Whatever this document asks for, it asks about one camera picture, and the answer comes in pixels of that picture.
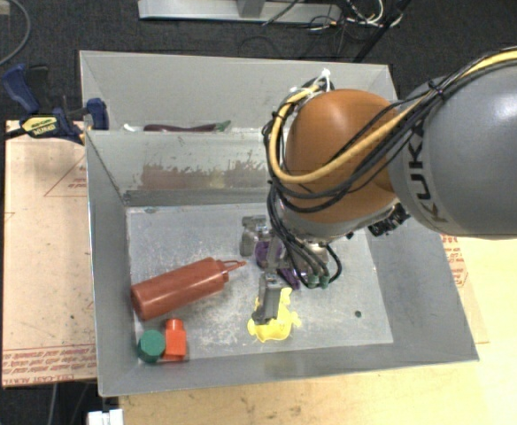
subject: metal stand base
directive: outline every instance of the metal stand base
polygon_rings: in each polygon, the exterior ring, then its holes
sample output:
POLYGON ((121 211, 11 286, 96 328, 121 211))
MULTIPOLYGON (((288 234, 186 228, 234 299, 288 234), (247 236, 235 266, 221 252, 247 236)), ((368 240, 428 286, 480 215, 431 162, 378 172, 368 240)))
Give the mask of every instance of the metal stand base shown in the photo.
MULTIPOLYGON (((234 22, 267 22, 289 4, 265 2, 258 16, 243 17, 237 0, 139 0, 140 19, 200 19, 234 22)), ((340 10, 330 4, 296 4, 276 22, 307 24, 319 16, 339 18, 340 10)))

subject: rust stain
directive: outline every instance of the rust stain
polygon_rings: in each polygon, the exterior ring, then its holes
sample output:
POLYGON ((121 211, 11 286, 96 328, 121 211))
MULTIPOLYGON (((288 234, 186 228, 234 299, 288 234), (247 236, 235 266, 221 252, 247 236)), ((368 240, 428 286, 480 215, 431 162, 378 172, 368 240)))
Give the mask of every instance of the rust stain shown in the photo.
POLYGON ((240 161, 229 163, 227 170, 176 166, 164 168, 158 164, 143 166, 139 190, 171 189, 234 189, 260 188, 266 184, 264 162, 240 161))

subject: black carpet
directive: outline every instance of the black carpet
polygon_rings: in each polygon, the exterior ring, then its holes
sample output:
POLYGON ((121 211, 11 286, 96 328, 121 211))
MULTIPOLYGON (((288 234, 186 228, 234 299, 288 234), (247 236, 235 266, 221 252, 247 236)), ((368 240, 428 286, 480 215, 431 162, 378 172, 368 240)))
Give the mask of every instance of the black carpet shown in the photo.
MULTIPOLYGON (((139 21, 138 0, 19 0, 28 10, 33 30, 26 47, 0 67, 16 63, 50 68, 53 95, 66 95, 70 108, 81 105, 78 53, 112 50, 179 53, 203 56, 318 59, 352 61, 367 37, 352 30, 338 35, 311 35, 303 27, 203 21, 139 21)), ((0 57, 18 44, 24 18, 12 8, 0 16, 0 57)), ((517 0, 413 0, 402 22, 390 29, 365 63, 390 65, 399 97, 431 78, 449 73, 488 50, 517 44, 517 0)), ((0 134, 5 120, 22 109, 0 82, 0 134)), ((4 162, 0 147, 0 162, 4 162)), ((0 203, 0 336, 2 309, 3 204, 0 203)), ((54 423, 68 423, 83 384, 59 385, 54 423)), ((0 387, 0 416, 6 424, 44 424, 50 387, 0 387)), ((99 408, 95 386, 83 396, 83 407, 99 408)))

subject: yellow cable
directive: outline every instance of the yellow cable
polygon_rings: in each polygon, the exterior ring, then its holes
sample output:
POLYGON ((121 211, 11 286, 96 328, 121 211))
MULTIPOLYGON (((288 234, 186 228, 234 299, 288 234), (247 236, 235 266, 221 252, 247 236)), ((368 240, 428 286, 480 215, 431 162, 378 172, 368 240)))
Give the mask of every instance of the yellow cable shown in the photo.
MULTIPOLYGON (((502 52, 499 54, 495 54, 492 57, 486 58, 477 65, 470 68, 468 71, 463 73, 461 77, 465 77, 470 73, 474 73, 478 71, 479 69, 482 69, 487 66, 495 65, 496 63, 500 63, 502 61, 517 59, 517 50, 513 50, 510 52, 502 52)), ((337 168, 351 160, 352 158, 359 155, 361 151, 363 151, 365 148, 370 146, 372 143, 380 142, 384 136, 386 136, 394 127, 398 124, 401 119, 406 116, 409 111, 411 111, 414 107, 416 107, 420 102, 428 97, 433 90, 430 90, 425 96, 418 99, 414 104, 410 105, 408 108, 403 110, 399 115, 394 117, 392 120, 387 121, 385 124, 383 124, 381 127, 379 127, 377 130, 375 130, 372 134, 368 135, 358 143, 354 144, 350 147, 349 150, 347 150, 345 153, 343 153, 338 158, 335 158, 325 166, 322 166, 318 168, 317 170, 314 170, 313 172, 310 172, 309 174, 300 174, 300 175, 293 175, 293 174, 287 174, 286 172, 282 171, 282 169, 279 166, 279 160, 276 157, 276 140, 278 138, 278 134, 280 132, 280 128, 282 126, 282 122, 284 117, 286 116, 286 112, 290 108, 291 104, 294 104, 295 102, 299 101, 303 97, 306 97, 308 94, 310 94, 310 91, 304 90, 301 93, 297 93, 296 95, 290 97, 284 106, 279 111, 278 116, 274 119, 272 134, 270 137, 270 142, 268 144, 268 155, 270 158, 270 164, 273 169, 274 174, 280 181, 286 182, 288 184, 300 184, 300 183, 308 183, 313 182, 316 180, 319 180, 319 178, 323 178, 327 174, 330 174, 334 172, 337 168)))

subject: yellow object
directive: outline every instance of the yellow object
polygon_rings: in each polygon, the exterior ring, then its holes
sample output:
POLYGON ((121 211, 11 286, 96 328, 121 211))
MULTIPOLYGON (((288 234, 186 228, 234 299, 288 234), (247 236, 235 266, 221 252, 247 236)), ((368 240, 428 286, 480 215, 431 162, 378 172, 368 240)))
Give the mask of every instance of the yellow object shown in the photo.
MULTIPOLYGON (((500 52, 498 54, 494 54, 483 61, 479 62, 477 65, 469 68, 467 71, 465 71, 461 78, 467 76, 470 73, 474 73, 478 71, 479 69, 483 69, 487 66, 494 65, 496 63, 501 63, 508 60, 517 59, 517 50, 508 51, 508 52, 500 52)), ((278 177, 279 180, 282 182, 286 182, 288 184, 306 184, 308 182, 314 182, 316 180, 319 180, 319 178, 323 178, 327 174, 330 174, 334 172, 337 168, 344 165, 346 162, 348 162, 350 159, 354 158, 355 156, 358 156, 363 150, 370 147, 373 143, 380 142, 392 129, 396 127, 399 121, 401 121, 404 116, 406 116, 407 113, 409 113, 412 109, 414 109, 416 106, 420 104, 422 100, 424 100, 428 95, 430 95, 433 90, 430 90, 427 95, 424 97, 421 97, 418 99, 414 104, 410 105, 408 108, 406 108, 403 112, 401 112, 399 115, 397 115, 392 120, 387 121, 384 125, 379 127, 379 129, 375 130, 372 134, 368 135, 367 137, 363 138, 360 142, 354 144, 350 147, 349 150, 344 152, 341 156, 338 158, 335 158, 325 166, 318 168, 317 170, 310 172, 309 174, 301 174, 301 175, 293 175, 293 174, 287 174, 286 172, 282 171, 279 165, 279 159, 276 156, 276 144, 278 140, 278 135, 280 133, 280 130, 282 128, 282 122, 284 118, 286 117, 286 113, 291 107, 291 104, 300 101, 302 98, 306 97, 307 95, 311 94, 312 91, 315 91, 317 89, 306 89, 302 90, 296 95, 291 96, 284 106, 280 109, 278 114, 276 115, 276 118, 274 120, 272 134, 270 135, 270 140, 268 144, 268 155, 270 158, 270 164, 273 169, 274 174, 276 177, 278 177)))
MULTIPOLYGON (((249 334, 257 336, 257 339, 264 343, 266 340, 286 340, 292 330, 292 324, 297 327, 302 325, 302 321, 296 312, 288 310, 290 304, 290 293, 292 288, 282 288, 280 302, 278 304, 278 317, 270 320, 268 324, 255 324, 253 319, 247 322, 249 334)), ((259 306, 259 300, 255 302, 255 310, 259 306)))
POLYGON ((53 132, 56 130, 56 119, 54 117, 32 117, 22 123, 22 128, 33 136, 53 132))

